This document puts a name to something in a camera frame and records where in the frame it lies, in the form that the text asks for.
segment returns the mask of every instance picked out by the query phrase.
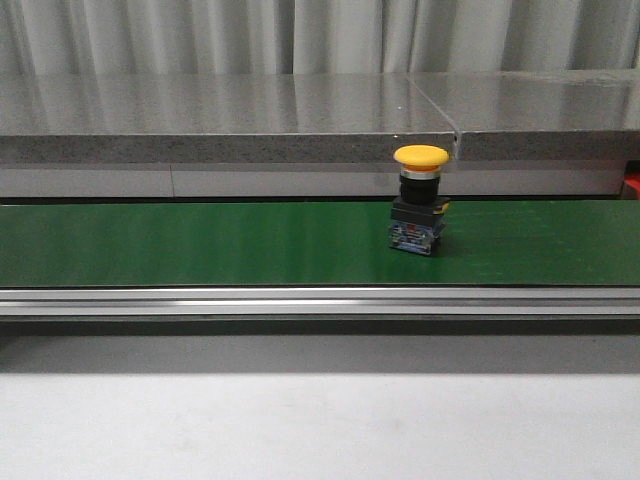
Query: metal rail edge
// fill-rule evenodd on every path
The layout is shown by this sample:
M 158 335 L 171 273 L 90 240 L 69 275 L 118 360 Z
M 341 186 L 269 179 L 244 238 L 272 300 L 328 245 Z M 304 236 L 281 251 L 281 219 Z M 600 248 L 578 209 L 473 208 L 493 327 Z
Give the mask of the metal rail edge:
M 0 290 L 0 318 L 150 315 L 597 315 L 640 319 L 640 288 L 255 287 Z

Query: gray floor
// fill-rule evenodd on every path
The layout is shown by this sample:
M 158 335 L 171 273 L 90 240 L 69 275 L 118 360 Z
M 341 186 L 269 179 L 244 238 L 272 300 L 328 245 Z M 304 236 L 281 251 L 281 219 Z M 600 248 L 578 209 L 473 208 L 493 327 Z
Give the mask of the gray floor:
M 22 337 L 0 368 L 3 478 L 640 475 L 637 336 Z

